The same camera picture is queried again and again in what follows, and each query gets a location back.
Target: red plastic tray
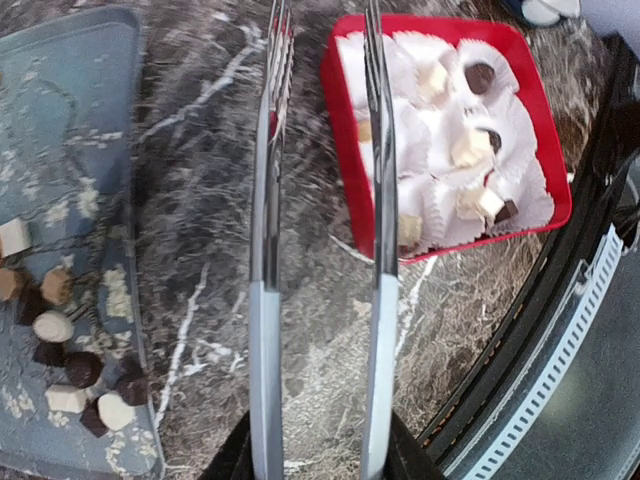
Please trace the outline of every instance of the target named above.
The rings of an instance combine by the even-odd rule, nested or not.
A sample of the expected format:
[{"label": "red plastic tray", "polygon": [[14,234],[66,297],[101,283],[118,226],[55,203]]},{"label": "red plastic tray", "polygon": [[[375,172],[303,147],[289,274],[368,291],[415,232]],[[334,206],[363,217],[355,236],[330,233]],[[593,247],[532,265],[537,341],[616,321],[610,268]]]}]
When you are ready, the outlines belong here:
[{"label": "red plastic tray", "polygon": [[[571,192],[567,183],[562,148],[540,75],[524,37],[510,26],[500,23],[412,15],[383,15],[382,29],[386,34],[397,31],[416,31],[437,35],[454,46],[457,46],[463,38],[483,40],[497,48],[507,58],[520,83],[520,91],[517,96],[529,111],[533,121],[538,138],[537,157],[547,179],[547,191],[555,203],[555,211],[548,225],[500,237],[481,238],[473,243],[433,250],[403,261],[414,263],[432,255],[499,242],[527,233],[554,230],[567,223],[571,215]],[[337,37],[362,31],[364,31],[364,16],[362,15],[346,16],[338,20],[329,37],[329,45],[322,62],[320,75],[351,214],[353,237],[358,250],[373,258],[375,218],[372,194],[360,158],[357,122],[351,107],[336,43]]]}]

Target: white paper cupcake liner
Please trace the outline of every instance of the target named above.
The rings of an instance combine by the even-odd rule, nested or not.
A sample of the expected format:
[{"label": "white paper cupcake liner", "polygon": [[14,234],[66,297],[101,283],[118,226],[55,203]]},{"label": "white paper cupcake liner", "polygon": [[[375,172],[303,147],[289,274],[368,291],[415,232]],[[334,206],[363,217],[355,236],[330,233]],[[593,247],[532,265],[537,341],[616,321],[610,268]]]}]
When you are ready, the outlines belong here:
[{"label": "white paper cupcake liner", "polygon": [[538,159],[529,163],[519,182],[493,173],[489,176],[487,186],[504,200],[513,200],[518,208],[514,217],[491,227],[487,232],[490,236],[542,227],[553,217],[555,205],[546,191],[546,179]]},{"label": "white paper cupcake liner", "polygon": [[336,39],[342,71],[354,109],[367,106],[367,84],[364,67],[364,35],[353,32]]},{"label": "white paper cupcake liner", "polygon": [[483,115],[465,115],[462,105],[455,102],[444,111],[423,110],[418,115],[431,131],[431,148],[427,155],[428,172],[453,188],[482,184],[484,177],[493,168],[492,160],[479,162],[471,168],[458,168],[451,158],[451,149],[465,128],[483,119],[490,122],[490,118]]},{"label": "white paper cupcake liner", "polygon": [[403,258],[426,253],[444,234],[444,223],[433,201],[434,181],[429,175],[398,181],[398,214],[420,216],[422,233],[419,244]]},{"label": "white paper cupcake liner", "polygon": [[367,178],[369,182],[373,182],[373,143],[371,142],[359,142],[360,146],[360,157],[362,158],[362,165],[364,166],[364,171],[367,174]]},{"label": "white paper cupcake liner", "polygon": [[422,175],[427,172],[427,152],[431,147],[431,132],[418,111],[405,99],[393,100],[396,135],[396,167],[398,177]]},{"label": "white paper cupcake liner", "polygon": [[393,36],[396,44],[406,51],[414,62],[414,86],[405,89],[407,98],[418,108],[442,109],[451,98],[450,81],[444,92],[436,95],[423,95],[419,89],[419,69],[428,68],[440,62],[451,76],[452,68],[456,65],[457,52],[454,46],[434,35],[418,32],[396,32]]},{"label": "white paper cupcake liner", "polygon": [[[503,92],[514,93],[520,89],[507,59],[488,43],[479,40],[461,40],[457,51],[457,65],[451,75],[451,86],[464,105],[479,103],[491,105]],[[476,95],[469,89],[464,74],[466,67],[479,62],[490,65],[495,71],[495,79],[484,95]]]},{"label": "white paper cupcake liner", "polygon": [[432,247],[456,247],[473,242],[484,233],[484,220],[462,219],[456,211],[458,190],[442,182],[434,182],[433,188],[425,190],[425,208],[433,205],[430,221],[439,226],[433,228]]},{"label": "white paper cupcake liner", "polygon": [[518,97],[503,94],[489,107],[491,121],[479,126],[494,130],[502,140],[495,169],[502,176],[518,181],[538,150],[538,140],[529,112]]},{"label": "white paper cupcake liner", "polygon": [[382,39],[392,95],[404,98],[415,97],[417,95],[416,63],[413,57],[394,42],[390,36],[384,35]]},{"label": "white paper cupcake liner", "polygon": [[[370,118],[368,110],[354,112],[356,121]],[[427,152],[431,132],[420,119],[418,111],[403,98],[393,99],[393,117],[396,136],[396,171],[398,178],[423,175],[427,172]],[[370,181],[373,181],[372,142],[359,142],[360,156]]]},{"label": "white paper cupcake liner", "polygon": [[455,51],[455,47],[435,35],[425,35],[419,32],[396,32],[393,39],[415,61],[416,65],[430,65],[448,52]]}]

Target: countertop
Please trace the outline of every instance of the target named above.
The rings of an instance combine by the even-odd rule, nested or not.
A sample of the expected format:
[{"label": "countertop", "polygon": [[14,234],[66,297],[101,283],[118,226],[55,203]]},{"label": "countertop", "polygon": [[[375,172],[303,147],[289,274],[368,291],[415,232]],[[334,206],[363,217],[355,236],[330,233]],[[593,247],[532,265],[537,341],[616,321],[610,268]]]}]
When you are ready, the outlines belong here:
[{"label": "countertop", "polygon": [[[0,35],[105,3],[3,0]],[[270,1],[114,3],[135,5],[148,27],[132,139],[140,303],[167,476],[192,479],[248,408],[253,137]],[[514,23],[497,1],[382,4],[385,12]],[[318,67],[332,25],[363,12],[364,0],[293,7],[281,236],[286,470],[297,479],[355,478],[373,272],[352,248]],[[524,34],[573,170],[607,54],[582,20]],[[541,242],[523,237],[401,267],[395,408],[416,434],[482,351]]]}]

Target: metal tongs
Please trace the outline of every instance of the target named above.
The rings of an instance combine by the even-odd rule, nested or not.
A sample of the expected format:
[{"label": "metal tongs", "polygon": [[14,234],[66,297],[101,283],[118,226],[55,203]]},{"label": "metal tongs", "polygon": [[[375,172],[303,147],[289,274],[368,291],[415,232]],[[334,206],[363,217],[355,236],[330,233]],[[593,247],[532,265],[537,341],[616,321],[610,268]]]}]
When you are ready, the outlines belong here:
[{"label": "metal tongs", "polygon": [[382,478],[389,448],[398,307],[398,188],[391,87],[378,0],[365,8],[365,72],[371,113],[376,209],[369,385],[360,479]]},{"label": "metal tongs", "polygon": [[256,136],[249,288],[251,451],[258,480],[284,478],[280,368],[280,164],[293,65],[287,0],[274,0]]}]

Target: blue plastic mat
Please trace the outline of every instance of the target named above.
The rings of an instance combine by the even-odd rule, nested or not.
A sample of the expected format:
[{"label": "blue plastic mat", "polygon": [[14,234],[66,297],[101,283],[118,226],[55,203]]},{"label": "blue plastic mat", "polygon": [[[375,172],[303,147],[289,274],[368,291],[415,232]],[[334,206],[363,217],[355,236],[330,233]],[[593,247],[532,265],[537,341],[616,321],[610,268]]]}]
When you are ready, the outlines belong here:
[{"label": "blue plastic mat", "polygon": [[[99,8],[0,40],[0,224],[20,217],[33,247],[10,257],[40,282],[70,268],[76,321],[70,350],[105,361],[92,396],[113,388],[121,360],[144,366],[131,239],[127,139],[140,66],[140,25],[129,10]],[[30,327],[0,310],[0,464],[53,478],[160,478],[151,406],[96,439],[80,415],[51,412],[44,392],[63,369],[32,361]]]}]

